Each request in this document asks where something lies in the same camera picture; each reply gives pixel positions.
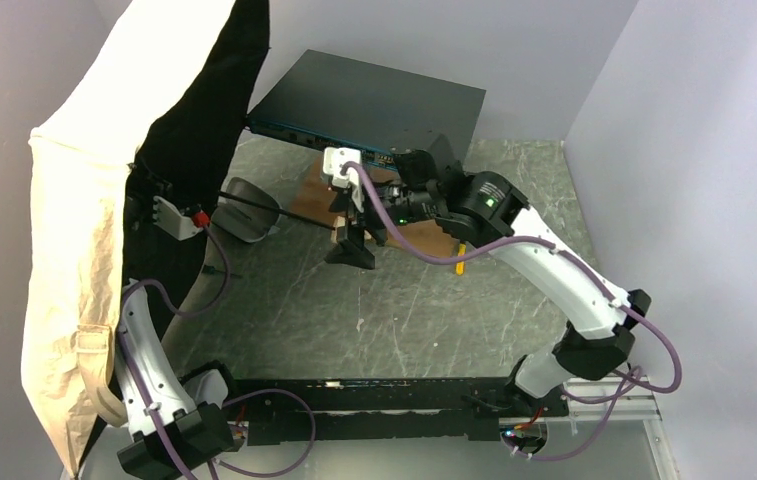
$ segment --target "gray marble table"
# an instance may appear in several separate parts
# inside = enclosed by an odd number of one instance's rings
[[[237,149],[231,175],[287,205],[317,152],[268,139]],[[559,142],[476,140],[465,166],[493,170],[529,197],[567,244],[595,265]],[[290,219],[255,245],[223,238],[242,279],[215,311],[176,319],[164,338],[183,372],[208,360],[238,378],[501,376],[554,341],[566,318],[530,282],[489,256],[458,276],[404,251],[373,248],[377,269],[327,265],[329,233]],[[208,246],[208,263],[221,265]],[[221,277],[199,277],[184,308]]]

